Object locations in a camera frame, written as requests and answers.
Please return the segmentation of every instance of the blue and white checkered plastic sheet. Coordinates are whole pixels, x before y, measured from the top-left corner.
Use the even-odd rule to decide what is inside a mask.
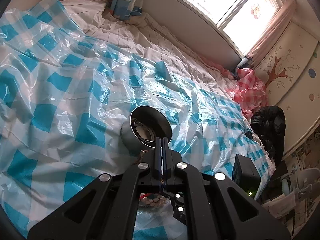
[[[151,62],[85,36],[58,0],[0,20],[0,200],[25,237],[39,220],[103,172],[125,171],[131,156],[119,137],[137,106],[169,120],[170,148],[200,171],[231,177],[236,154],[262,180],[261,147],[245,136],[239,104]],[[172,208],[139,210],[134,239],[185,239]]]

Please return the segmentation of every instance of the metal screw head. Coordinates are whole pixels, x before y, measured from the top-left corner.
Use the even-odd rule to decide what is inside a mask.
[[[138,164],[138,168],[140,169],[140,170],[145,170],[146,168],[148,168],[149,166],[148,166],[148,163],[139,163]]]
[[[226,178],[226,176],[222,173],[222,172],[217,172],[214,177],[217,179],[217,180],[224,180]]]
[[[100,175],[99,179],[103,182],[108,181],[110,179],[110,176],[108,174],[102,174]]]
[[[185,168],[187,167],[187,164],[186,164],[186,163],[178,163],[178,164],[177,164],[177,167],[178,167],[179,169],[185,169]]]

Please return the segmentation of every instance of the window sill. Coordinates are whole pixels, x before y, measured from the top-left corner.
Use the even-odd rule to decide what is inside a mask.
[[[196,7],[191,5],[185,0],[177,0],[184,6],[186,6],[188,9],[193,11],[196,15],[198,15],[202,20],[204,20],[215,32],[217,32],[225,41],[228,43],[228,45],[234,50],[234,52],[242,59],[244,58],[244,55],[242,52],[237,48],[237,46],[234,44],[234,42],[225,34],[225,32],[220,31],[216,25],[206,16],[204,15],[201,11],[199,11]]]

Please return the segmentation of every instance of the black plastic bag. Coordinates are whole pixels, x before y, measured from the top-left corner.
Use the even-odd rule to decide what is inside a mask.
[[[254,113],[251,118],[251,127],[277,167],[284,153],[284,112],[278,106],[263,107]]]

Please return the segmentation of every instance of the black speaker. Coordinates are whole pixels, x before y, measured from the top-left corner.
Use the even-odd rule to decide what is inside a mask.
[[[237,154],[232,170],[232,180],[250,197],[255,197],[261,177],[249,157]]]

